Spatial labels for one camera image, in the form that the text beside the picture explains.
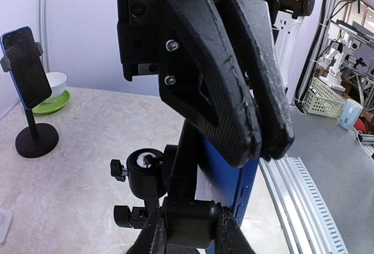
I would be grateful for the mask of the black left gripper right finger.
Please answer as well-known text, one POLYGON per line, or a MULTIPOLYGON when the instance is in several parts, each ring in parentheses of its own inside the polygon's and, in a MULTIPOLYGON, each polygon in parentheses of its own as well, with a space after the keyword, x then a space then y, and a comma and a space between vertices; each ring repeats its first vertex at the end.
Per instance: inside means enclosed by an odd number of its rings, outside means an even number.
POLYGON ((222 207, 219 212, 214 252, 222 254, 256 254, 227 207, 222 207))

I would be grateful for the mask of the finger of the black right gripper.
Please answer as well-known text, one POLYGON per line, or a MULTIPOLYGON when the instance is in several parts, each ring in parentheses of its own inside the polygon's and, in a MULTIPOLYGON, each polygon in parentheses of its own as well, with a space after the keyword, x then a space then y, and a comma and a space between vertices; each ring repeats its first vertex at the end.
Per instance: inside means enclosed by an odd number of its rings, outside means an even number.
POLYGON ((280 159, 295 135, 275 57, 271 15, 277 0, 213 0, 235 54, 229 90, 239 89, 232 101, 234 117, 225 123, 245 123, 224 129, 216 146, 227 161, 280 159))

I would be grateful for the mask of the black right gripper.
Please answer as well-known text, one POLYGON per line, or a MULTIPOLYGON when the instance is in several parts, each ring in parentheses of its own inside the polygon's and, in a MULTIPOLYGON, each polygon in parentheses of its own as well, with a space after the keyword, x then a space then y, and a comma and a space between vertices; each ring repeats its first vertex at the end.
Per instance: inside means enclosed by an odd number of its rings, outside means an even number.
POLYGON ((117 0, 124 77, 148 65, 161 99, 190 121, 226 162, 240 168, 261 152, 261 131, 242 73, 274 67, 278 0, 117 0))

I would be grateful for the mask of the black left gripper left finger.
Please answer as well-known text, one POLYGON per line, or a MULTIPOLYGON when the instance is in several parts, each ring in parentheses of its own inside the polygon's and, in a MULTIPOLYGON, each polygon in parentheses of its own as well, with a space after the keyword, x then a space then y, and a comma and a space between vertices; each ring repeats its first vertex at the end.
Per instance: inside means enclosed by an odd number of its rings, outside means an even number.
POLYGON ((168 227, 165 208, 154 208, 148 216, 131 253, 154 254, 167 253, 168 227))

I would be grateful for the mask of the black phone blue edge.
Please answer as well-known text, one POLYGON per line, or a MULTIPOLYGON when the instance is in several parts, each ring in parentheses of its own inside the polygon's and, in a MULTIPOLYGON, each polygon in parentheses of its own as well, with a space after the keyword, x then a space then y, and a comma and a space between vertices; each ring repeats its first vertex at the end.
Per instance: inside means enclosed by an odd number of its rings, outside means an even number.
POLYGON ((33 109, 52 94, 41 63, 43 49, 33 37, 29 26, 1 36, 1 67, 11 75, 15 89, 25 109, 33 109))
MULTIPOLYGON (((258 159, 249 160, 242 168, 231 167, 208 140, 190 122, 185 121, 178 144, 178 155, 183 162, 178 166, 186 168, 188 157, 197 164, 195 198, 213 201, 219 212, 227 207, 239 227, 248 206, 258 159)), ((214 243, 205 253, 215 253, 214 243)))

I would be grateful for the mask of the black round-base stand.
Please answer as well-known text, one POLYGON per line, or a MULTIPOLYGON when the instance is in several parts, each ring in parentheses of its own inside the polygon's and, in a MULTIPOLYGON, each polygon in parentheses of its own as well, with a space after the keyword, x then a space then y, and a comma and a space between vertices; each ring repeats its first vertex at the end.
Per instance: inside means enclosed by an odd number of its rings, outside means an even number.
POLYGON ((142 207, 116 205, 113 218, 118 227, 142 229, 154 209, 165 225, 167 242, 184 248, 213 246, 219 208, 213 201, 195 198, 197 164, 188 157, 186 168, 178 146, 167 145, 163 152, 145 148, 129 155, 126 164, 110 162, 110 174, 119 182, 128 181, 142 207))
POLYGON ((25 158, 38 158, 48 154, 58 144, 57 130, 51 124, 36 123, 33 109, 25 109, 24 106, 23 109, 28 126, 16 136, 17 153, 25 158))

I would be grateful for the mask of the white folding phone stand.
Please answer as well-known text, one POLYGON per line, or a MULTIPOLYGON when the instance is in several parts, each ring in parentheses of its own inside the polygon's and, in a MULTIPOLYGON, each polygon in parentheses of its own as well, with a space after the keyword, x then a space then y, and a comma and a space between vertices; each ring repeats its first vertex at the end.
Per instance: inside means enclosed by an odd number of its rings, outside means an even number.
POLYGON ((0 244, 4 244, 11 227, 13 214, 6 209, 0 209, 0 244))

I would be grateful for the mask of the black round-base stand front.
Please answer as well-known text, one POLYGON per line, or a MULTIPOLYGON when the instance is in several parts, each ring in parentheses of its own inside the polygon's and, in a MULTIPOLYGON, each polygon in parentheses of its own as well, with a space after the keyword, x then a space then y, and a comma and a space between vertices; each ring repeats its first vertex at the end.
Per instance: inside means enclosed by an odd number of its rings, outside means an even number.
POLYGON ((51 124, 36 123, 33 109, 25 109, 24 106, 23 109, 28 126, 16 136, 17 153, 25 158, 38 158, 48 154, 58 144, 57 130, 51 124))

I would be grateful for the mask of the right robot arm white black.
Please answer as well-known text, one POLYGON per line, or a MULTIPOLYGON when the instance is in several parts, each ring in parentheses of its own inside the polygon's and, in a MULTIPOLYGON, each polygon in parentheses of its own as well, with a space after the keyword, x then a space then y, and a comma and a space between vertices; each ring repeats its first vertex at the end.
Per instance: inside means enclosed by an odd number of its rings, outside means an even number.
POLYGON ((117 0, 124 77, 157 74, 160 97, 232 167, 278 159, 294 140, 275 53, 278 12, 314 0, 117 0))

